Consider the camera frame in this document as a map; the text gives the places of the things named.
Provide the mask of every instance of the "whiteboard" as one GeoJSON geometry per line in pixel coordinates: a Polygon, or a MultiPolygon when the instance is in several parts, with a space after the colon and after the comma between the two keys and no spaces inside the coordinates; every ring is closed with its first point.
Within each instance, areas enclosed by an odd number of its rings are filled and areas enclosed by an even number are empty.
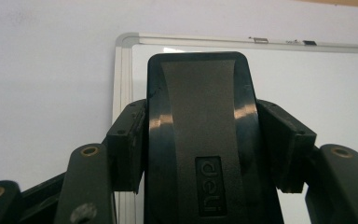
{"type": "MultiPolygon", "coordinates": [[[[129,94],[121,90],[121,97],[129,101],[146,97],[147,61],[157,53],[238,51],[248,59],[257,99],[280,105],[310,127],[318,134],[317,147],[331,143],[358,151],[358,50],[347,46],[296,49],[292,45],[275,44],[274,48],[266,48],[251,43],[250,48],[238,48],[229,44],[229,47],[216,44],[207,47],[200,43],[185,46],[175,45],[174,41],[168,45],[166,41],[160,42],[163,44],[158,41],[132,43],[127,48],[125,54],[130,59],[126,68],[128,79],[122,74],[121,78],[128,83],[121,84],[127,87],[125,91],[129,94]]],[[[307,187],[302,194],[279,192],[283,218],[287,223],[310,223],[304,200],[306,192],[307,187]]],[[[141,188],[135,197],[137,223],[143,223],[143,197],[141,188]]]]}

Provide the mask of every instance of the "whiteboard clip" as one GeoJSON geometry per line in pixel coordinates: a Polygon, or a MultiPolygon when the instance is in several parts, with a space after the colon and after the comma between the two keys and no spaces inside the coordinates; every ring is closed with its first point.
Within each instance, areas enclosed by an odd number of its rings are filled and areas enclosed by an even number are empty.
{"type": "Polygon", "coordinates": [[[256,44],[267,44],[269,41],[266,38],[254,38],[256,44]]]}
{"type": "Polygon", "coordinates": [[[306,46],[317,46],[316,42],[313,40],[303,40],[303,43],[306,46]]]}

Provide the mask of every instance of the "glossy black surface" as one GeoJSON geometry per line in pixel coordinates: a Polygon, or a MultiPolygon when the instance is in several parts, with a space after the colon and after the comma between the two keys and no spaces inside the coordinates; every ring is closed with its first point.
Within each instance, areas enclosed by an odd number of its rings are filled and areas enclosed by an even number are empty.
{"type": "Polygon", "coordinates": [[[243,55],[156,55],[147,103],[145,223],[282,223],[243,55]],[[200,177],[200,158],[219,158],[222,174],[200,177]]]}

